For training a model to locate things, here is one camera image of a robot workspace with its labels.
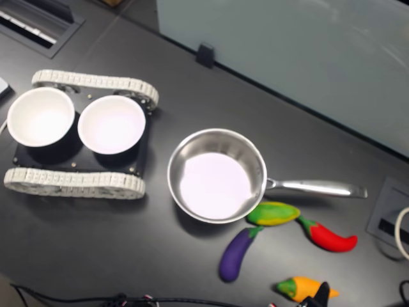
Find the toy pepper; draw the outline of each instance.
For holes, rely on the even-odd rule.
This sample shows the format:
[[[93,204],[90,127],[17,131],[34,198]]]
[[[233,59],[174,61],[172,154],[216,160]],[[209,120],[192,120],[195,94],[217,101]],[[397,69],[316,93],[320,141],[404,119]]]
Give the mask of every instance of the toy pepper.
[[[352,250],[357,245],[358,237],[356,235],[348,238],[340,237],[321,224],[303,216],[299,216],[297,220],[305,228],[311,240],[321,248],[342,253]]]
[[[290,222],[300,215],[300,211],[286,203],[266,201],[259,203],[247,215],[248,222],[256,225],[275,226]]]
[[[307,296],[313,297],[320,288],[321,283],[308,277],[292,277],[277,284],[277,290],[291,298],[293,301],[301,303]],[[329,298],[339,295],[339,292],[330,289]]]

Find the pan handle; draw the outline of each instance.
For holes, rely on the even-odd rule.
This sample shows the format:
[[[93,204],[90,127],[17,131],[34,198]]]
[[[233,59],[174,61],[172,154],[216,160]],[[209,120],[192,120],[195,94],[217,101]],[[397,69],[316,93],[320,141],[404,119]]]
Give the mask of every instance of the pan handle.
[[[367,198],[366,188],[353,184],[326,180],[276,181],[267,178],[267,189],[291,189],[310,193],[326,194],[351,198]]]

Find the stainless steel pan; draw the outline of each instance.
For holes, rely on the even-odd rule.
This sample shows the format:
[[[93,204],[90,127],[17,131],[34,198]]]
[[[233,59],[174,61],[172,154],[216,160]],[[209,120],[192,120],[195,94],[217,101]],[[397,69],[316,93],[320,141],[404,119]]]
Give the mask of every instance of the stainless steel pan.
[[[267,178],[264,160],[245,137],[207,129],[184,139],[171,156],[167,181],[175,202],[190,216],[222,224],[246,216],[268,189],[366,198],[363,187],[324,180]]]

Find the red chili pepper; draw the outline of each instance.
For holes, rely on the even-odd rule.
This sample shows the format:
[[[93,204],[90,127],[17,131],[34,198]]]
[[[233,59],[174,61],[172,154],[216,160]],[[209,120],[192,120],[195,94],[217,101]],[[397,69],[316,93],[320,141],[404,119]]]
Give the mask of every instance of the red chili pepper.
[[[352,250],[357,245],[358,237],[356,235],[349,238],[340,237],[321,224],[306,219],[303,216],[299,216],[298,221],[305,228],[311,240],[321,248],[342,253]]]

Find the power outlet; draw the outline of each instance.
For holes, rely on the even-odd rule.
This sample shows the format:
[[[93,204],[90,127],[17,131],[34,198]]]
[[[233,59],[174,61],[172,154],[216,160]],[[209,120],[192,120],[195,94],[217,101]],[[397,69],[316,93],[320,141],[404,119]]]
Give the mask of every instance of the power outlet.
[[[396,219],[407,207],[409,207],[409,186],[393,178],[386,178],[366,228],[367,232],[396,247],[394,235]],[[409,248],[409,218],[402,221],[401,240],[406,248]]]

